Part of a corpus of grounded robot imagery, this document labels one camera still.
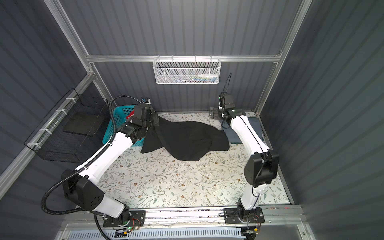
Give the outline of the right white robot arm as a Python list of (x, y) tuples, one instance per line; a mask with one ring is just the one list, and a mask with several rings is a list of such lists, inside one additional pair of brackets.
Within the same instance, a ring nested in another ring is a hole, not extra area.
[(256, 224), (265, 222), (259, 202), (266, 187), (277, 177), (279, 155), (263, 142), (254, 130), (245, 111), (235, 106), (231, 94), (223, 91), (219, 95), (219, 107), (214, 113), (222, 124), (225, 133), (232, 130), (244, 145), (249, 157), (244, 176), (248, 183), (244, 194), (235, 208), (225, 208), (221, 215), (227, 225)]

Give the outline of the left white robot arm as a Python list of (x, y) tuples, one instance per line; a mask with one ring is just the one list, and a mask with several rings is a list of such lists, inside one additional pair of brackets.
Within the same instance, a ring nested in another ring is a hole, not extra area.
[(148, 103), (136, 105), (132, 119), (119, 127), (113, 123), (116, 133), (91, 158), (75, 169), (79, 171), (78, 174), (63, 183), (65, 197), (87, 212), (114, 219), (119, 226), (132, 224), (129, 207), (109, 197), (97, 184), (115, 160), (142, 140), (149, 128), (158, 123), (157, 113)]

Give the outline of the folded blue-grey t shirt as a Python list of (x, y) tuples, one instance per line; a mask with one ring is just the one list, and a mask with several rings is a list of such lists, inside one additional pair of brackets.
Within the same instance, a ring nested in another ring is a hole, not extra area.
[(243, 140), (249, 143), (249, 139), (254, 140), (256, 136), (259, 137), (259, 143), (265, 142), (260, 120), (257, 117), (248, 117), (248, 121), (247, 126), (245, 126), (244, 122), (240, 121), (240, 126), (235, 126), (238, 130), (236, 132), (226, 121), (220, 120), (222, 131), (226, 134), (231, 144), (242, 144)]

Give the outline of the teal plastic laundry basket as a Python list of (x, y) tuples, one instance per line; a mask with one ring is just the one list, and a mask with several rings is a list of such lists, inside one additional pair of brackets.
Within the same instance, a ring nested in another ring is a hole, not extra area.
[[(112, 119), (110, 119), (110, 122), (108, 124), (107, 130), (103, 138), (103, 145), (110, 145), (109, 141), (111, 140), (114, 130), (116, 128), (119, 128), (122, 124), (126, 122), (127, 120), (126, 116), (128, 116), (129, 113), (133, 110), (134, 110), (134, 105), (119, 106), (113, 110), (113, 118), (115, 120), (116, 126), (114, 127), (113, 121)], [(139, 147), (144, 144), (144, 138), (137, 141), (133, 140), (132, 142), (129, 138), (126, 138), (122, 134), (119, 134), (119, 131), (117, 130), (117, 134), (113, 144), (116, 147), (119, 147), (121, 149), (127, 149), (127, 148), (130, 148), (131, 146)]]

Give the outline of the black t shirt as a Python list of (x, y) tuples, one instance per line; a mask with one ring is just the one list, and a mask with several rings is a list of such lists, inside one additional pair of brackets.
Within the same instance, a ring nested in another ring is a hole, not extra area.
[(179, 161), (199, 161), (208, 152), (228, 151), (229, 140), (223, 131), (195, 121), (171, 122), (159, 117), (159, 125), (151, 127), (141, 153), (165, 148)]

